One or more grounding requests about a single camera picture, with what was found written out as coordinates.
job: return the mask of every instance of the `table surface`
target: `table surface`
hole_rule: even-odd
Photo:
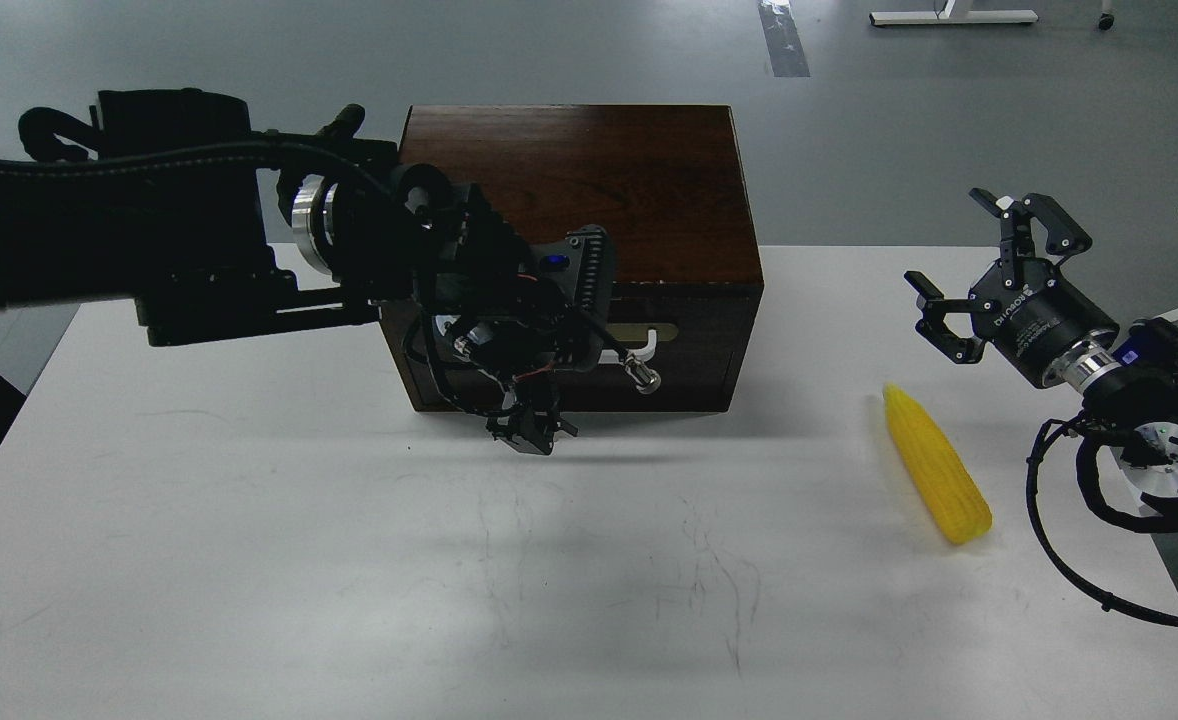
[[[953,295],[992,252],[765,247],[729,412],[581,415],[548,460],[412,412],[375,328],[150,348],[127,302],[82,306],[0,448],[0,716],[1178,716],[1178,630],[1100,612],[1025,518],[1077,396],[913,332],[900,273]],[[986,537],[938,534],[886,381]],[[1178,612],[1071,465],[1066,560]]]

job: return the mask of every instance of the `white furniture base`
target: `white furniture base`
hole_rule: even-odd
[[[869,13],[869,24],[885,26],[946,26],[946,24],[1035,24],[1032,9],[972,9],[972,0],[949,0],[940,13]]]

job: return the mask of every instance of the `silver joint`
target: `silver joint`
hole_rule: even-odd
[[[469,336],[457,337],[456,342],[451,343],[451,348],[457,355],[464,357],[465,361],[469,361],[470,357],[474,356],[475,346],[474,342],[469,339]]]
[[[327,258],[332,255],[336,245],[333,235],[333,219],[336,217],[335,205],[336,186],[329,186],[323,192],[323,178],[311,177],[302,184],[300,191],[296,193],[296,200],[291,205],[291,232],[296,238],[296,246],[311,267],[319,273],[331,275],[332,266],[327,264]],[[315,206],[320,206],[323,213],[323,225],[315,227]]]
[[[1091,383],[1121,366],[1119,361],[1110,355],[1108,348],[1101,345],[1096,339],[1096,333],[1092,333],[1085,341],[1076,342],[1065,355],[1055,357],[1047,366],[1043,381],[1045,381],[1045,387],[1046,382],[1055,384],[1057,381],[1064,381],[1079,395],[1083,395],[1087,391],[1087,387],[1091,387]]]

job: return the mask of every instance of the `wires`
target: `wires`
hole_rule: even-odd
[[[306,145],[277,140],[249,140],[239,143],[214,143],[181,150],[151,152],[146,156],[124,156],[94,160],[92,163],[24,163],[0,160],[0,177],[29,179],[31,181],[80,181],[80,179],[172,172],[233,165],[247,169],[282,169],[283,165],[310,164],[310,170],[337,181],[357,184],[385,202],[389,192],[383,184],[343,156]]]
[[[1088,580],[1076,573],[1072,568],[1068,568],[1068,562],[1065,562],[1060,555],[1057,555],[1055,550],[1052,550],[1051,541],[1047,539],[1046,528],[1043,528],[1043,516],[1038,511],[1038,465],[1045,460],[1047,451],[1051,447],[1055,444],[1057,440],[1065,437],[1070,432],[1091,432],[1091,430],[1084,428],[1084,420],[1086,415],[1079,414],[1073,420],[1047,420],[1043,423],[1043,428],[1038,430],[1038,436],[1033,441],[1033,448],[1030,451],[1030,456],[1025,460],[1030,465],[1028,474],[1025,475],[1025,487],[1024,487],[1024,501],[1025,506],[1028,507],[1030,511],[1030,523],[1033,526],[1033,534],[1038,537],[1038,544],[1041,544],[1043,551],[1047,553],[1047,559],[1060,572],[1061,575],[1079,592],[1086,594],[1087,597],[1092,597],[1096,602],[1100,602],[1100,607],[1105,612],[1117,610],[1123,615],[1129,615],[1130,617],[1146,621],[1146,623],[1153,625],[1167,625],[1171,628],[1178,628],[1178,615],[1169,615],[1166,612],[1152,610],[1150,607],[1137,605],[1124,600],[1124,597],[1118,597],[1114,593],[1105,592],[1105,589],[1092,584]],[[1091,455],[1092,461],[1094,461],[1096,455]]]
[[[510,407],[479,410],[474,404],[470,404],[470,402],[466,402],[465,398],[458,396],[456,388],[446,378],[446,369],[444,368],[442,357],[438,356],[438,343],[434,342],[434,317],[428,311],[421,311],[421,332],[425,337],[425,361],[429,364],[429,374],[434,376],[434,387],[438,389],[438,395],[449,402],[449,404],[456,407],[461,412],[478,415],[481,418],[511,418],[514,415],[527,409],[525,405],[515,402]]]
[[[419,365],[428,365],[429,358],[425,357],[423,352],[416,350],[415,341],[416,336],[421,333],[419,319],[412,322],[408,325],[408,331],[402,336],[402,354],[408,357],[408,361]],[[443,363],[443,369],[446,370],[476,370],[476,365],[471,363]]]
[[[16,123],[16,131],[29,158],[41,161],[86,160],[87,148],[99,151],[105,140],[99,128],[52,108],[26,110]],[[78,145],[60,143],[62,137]]]
[[[542,368],[537,368],[537,369],[534,369],[534,370],[528,370],[528,372],[524,372],[524,374],[514,375],[512,376],[512,382],[521,383],[522,381],[525,381],[528,378],[534,378],[535,375],[548,374],[549,370],[552,370],[552,359],[548,361],[548,363],[545,363]]]

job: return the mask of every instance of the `yellow corn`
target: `yellow corn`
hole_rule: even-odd
[[[962,468],[949,438],[918,401],[894,384],[882,387],[887,429],[927,509],[954,544],[978,539],[993,524],[988,503]]]

